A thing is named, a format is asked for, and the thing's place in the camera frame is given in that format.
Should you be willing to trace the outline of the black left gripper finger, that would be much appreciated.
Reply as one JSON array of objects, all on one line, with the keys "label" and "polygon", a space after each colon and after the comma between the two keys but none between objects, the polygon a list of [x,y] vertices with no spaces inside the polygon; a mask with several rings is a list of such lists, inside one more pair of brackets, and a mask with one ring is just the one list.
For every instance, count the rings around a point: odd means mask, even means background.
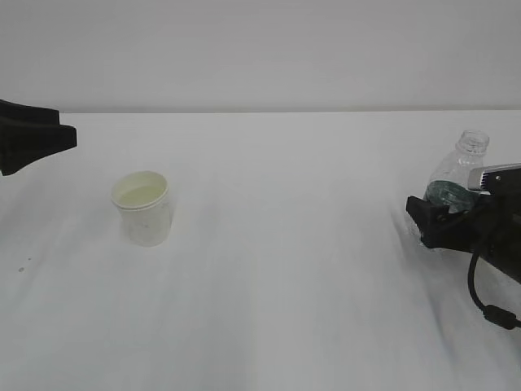
[{"label": "black left gripper finger", "polygon": [[32,163],[77,146],[69,125],[1,124],[1,175],[16,174]]},{"label": "black left gripper finger", "polygon": [[1,128],[42,128],[61,127],[59,112],[50,108],[27,106],[1,100]]}]

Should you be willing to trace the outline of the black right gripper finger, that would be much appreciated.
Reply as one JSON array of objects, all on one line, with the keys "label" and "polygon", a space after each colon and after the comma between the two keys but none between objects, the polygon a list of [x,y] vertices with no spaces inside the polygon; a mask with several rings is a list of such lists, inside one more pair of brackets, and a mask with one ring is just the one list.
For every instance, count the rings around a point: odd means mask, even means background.
[{"label": "black right gripper finger", "polygon": [[419,224],[421,242],[427,248],[444,248],[473,253],[488,232],[487,222]]},{"label": "black right gripper finger", "polygon": [[483,234],[476,223],[483,211],[483,202],[484,196],[478,195],[471,209],[451,213],[448,205],[437,206],[411,195],[406,201],[405,210],[412,217],[423,238],[480,239]]}]

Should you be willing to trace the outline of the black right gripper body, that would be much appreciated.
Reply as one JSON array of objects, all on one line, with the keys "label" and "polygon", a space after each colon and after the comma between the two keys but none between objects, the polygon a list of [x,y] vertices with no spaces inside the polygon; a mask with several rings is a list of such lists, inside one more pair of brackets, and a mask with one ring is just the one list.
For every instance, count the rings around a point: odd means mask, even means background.
[{"label": "black right gripper body", "polygon": [[488,232],[477,246],[489,264],[520,281],[520,193],[494,195],[481,192],[484,208],[477,222],[487,222]]}]

